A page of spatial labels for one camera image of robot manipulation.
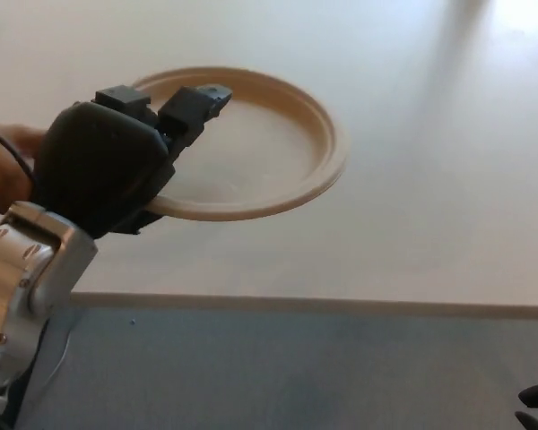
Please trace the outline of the person's bare hand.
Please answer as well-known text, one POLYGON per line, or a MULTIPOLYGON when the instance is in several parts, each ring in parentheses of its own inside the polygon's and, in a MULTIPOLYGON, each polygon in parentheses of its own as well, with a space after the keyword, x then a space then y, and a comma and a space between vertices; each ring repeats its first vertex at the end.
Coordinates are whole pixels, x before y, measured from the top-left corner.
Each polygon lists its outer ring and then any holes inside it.
MULTIPOLYGON (((46 131, 27 125, 0 124, 4 138, 22 159, 34 159, 46 131)), ((0 213, 5 213, 13 202, 27 201, 33 184, 14 155, 0 143, 0 213)))

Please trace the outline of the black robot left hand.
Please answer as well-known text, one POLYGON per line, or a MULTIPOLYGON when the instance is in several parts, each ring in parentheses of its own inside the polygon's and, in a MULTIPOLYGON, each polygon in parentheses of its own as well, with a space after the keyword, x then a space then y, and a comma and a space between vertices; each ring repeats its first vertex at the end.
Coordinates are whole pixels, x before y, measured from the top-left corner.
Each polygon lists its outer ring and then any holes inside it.
POLYGON ((160 219, 149 203, 174 163, 232 98, 219 84, 183 86, 158 109, 131 86, 99 90, 64 109, 34 159, 30 201, 98 239, 137 235, 160 219))

